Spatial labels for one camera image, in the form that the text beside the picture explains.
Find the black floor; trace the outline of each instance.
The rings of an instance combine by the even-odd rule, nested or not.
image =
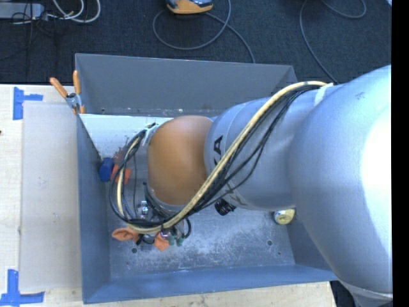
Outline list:
[[[57,15],[52,0],[40,3]],[[77,13],[79,0],[56,0]],[[149,58],[196,59],[293,65],[299,81],[344,83],[391,64],[392,8],[386,0],[213,0],[208,15],[177,17],[162,0],[100,0],[90,23],[55,19],[17,24],[21,15],[0,20],[0,83],[72,84],[78,52]],[[229,17],[229,27],[214,38]],[[85,0],[82,20],[96,14]],[[332,288],[338,307],[354,307],[339,282]]]

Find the wooden table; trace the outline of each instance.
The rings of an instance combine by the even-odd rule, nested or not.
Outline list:
[[[19,270],[20,207],[22,185],[23,120],[13,120],[13,88],[0,84],[0,294],[7,289],[7,270]],[[44,102],[64,102],[52,86],[18,85],[26,95],[38,93]],[[81,287],[44,288],[45,298],[33,306],[83,306]],[[142,299],[94,306],[275,306],[275,307],[335,307],[328,282],[255,288],[211,294],[184,295]]]

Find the gray bin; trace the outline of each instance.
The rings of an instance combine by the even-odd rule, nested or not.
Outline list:
[[[95,54],[76,54],[75,69],[86,112],[113,116],[213,117],[297,81],[293,67],[287,65]],[[162,252],[139,246],[135,252],[132,241],[111,237],[125,224],[109,205],[109,186],[98,176],[101,157],[91,137],[78,117],[84,303],[336,279],[300,221],[280,226],[263,211],[236,209],[220,216],[209,207],[190,217],[192,234],[183,246]],[[138,175],[138,192],[145,177],[143,171]]]

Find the cable tie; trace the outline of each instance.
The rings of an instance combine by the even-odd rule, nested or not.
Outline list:
[[[151,141],[152,136],[154,135],[154,133],[156,132],[156,130],[159,128],[159,124],[158,123],[152,123],[146,126],[146,132],[145,132],[145,136],[141,141],[141,145],[145,146],[146,144],[149,144],[149,142]]]
[[[314,99],[314,107],[317,106],[324,99],[325,91],[327,90],[327,88],[330,88],[331,86],[334,86],[334,83],[328,83],[327,85],[324,85],[320,89],[318,89]]]

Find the blue plastic piece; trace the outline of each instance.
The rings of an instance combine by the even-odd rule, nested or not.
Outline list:
[[[20,294],[19,272],[9,269],[7,272],[7,293],[1,294],[0,306],[19,307],[20,304],[37,304],[44,300],[44,293]]]
[[[42,95],[24,95],[24,90],[14,87],[13,120],[23,119],[23,102],[26,100],[42,101]]]
[[[101,181],[103,182],[110,181],[113,168],[114,160],[112,158],[105,158],[98,171]]]

